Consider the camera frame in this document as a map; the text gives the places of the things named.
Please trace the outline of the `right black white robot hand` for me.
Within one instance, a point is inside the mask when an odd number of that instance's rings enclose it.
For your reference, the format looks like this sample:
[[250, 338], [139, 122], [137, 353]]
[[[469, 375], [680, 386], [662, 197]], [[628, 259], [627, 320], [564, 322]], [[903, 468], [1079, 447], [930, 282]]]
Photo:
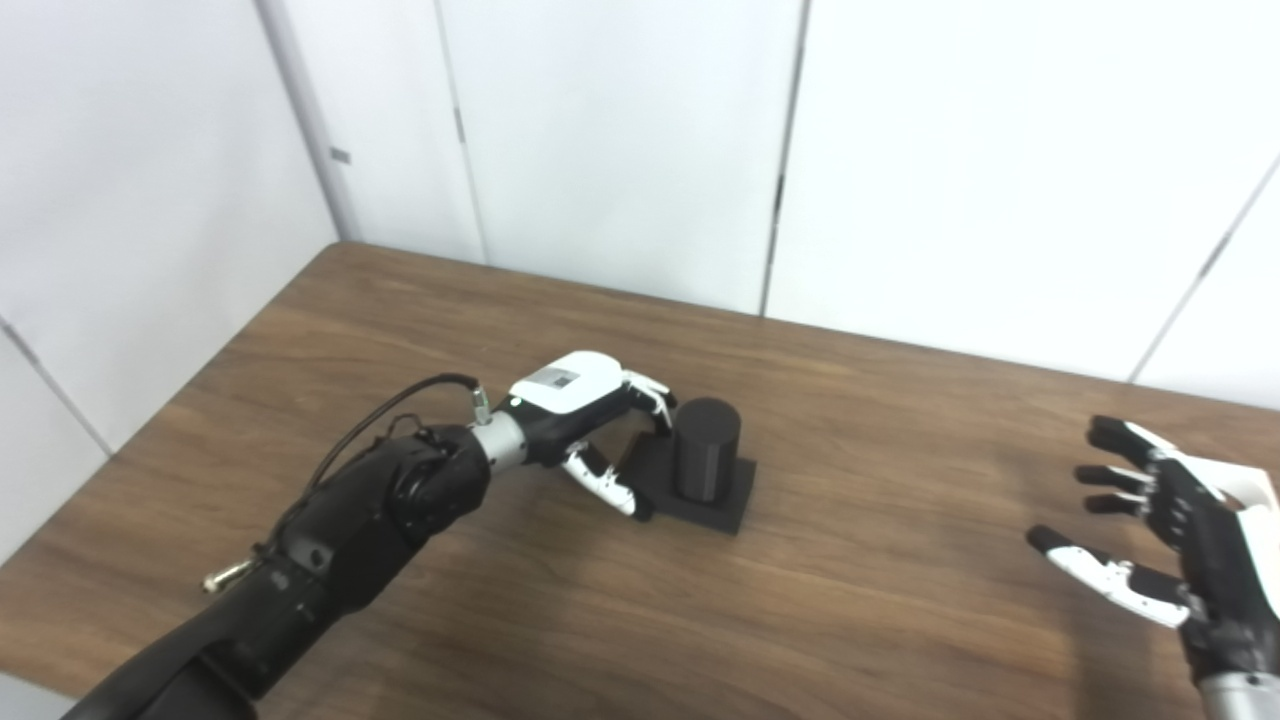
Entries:
[[1032, 527], [1027, 543], [1110, 602], [1180, 635], [1193, 682], [1277, 675], [1277, 493], [1266, 470], [1190, 455], [1133, 421], [1093, 416], [1088, 443], [1128, 468], [1082, 465], [1094, 515], [1142, 521], [1178, 557], [1157, 571]]

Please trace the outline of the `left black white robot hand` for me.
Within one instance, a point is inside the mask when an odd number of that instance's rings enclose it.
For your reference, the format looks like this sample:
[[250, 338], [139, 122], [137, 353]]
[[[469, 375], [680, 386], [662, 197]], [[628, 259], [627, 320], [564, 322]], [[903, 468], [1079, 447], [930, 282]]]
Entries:
[[673, 429], [678, 400], [664, 383], [605, 354], [579, 350], [516, 382], [499, 406], [515, 420], [525, 465], [561, 468], [582, 488], [635, 521], [652, 501], [626, 486], [590, 436], [634, 410], [648, 413], [659, 437]]

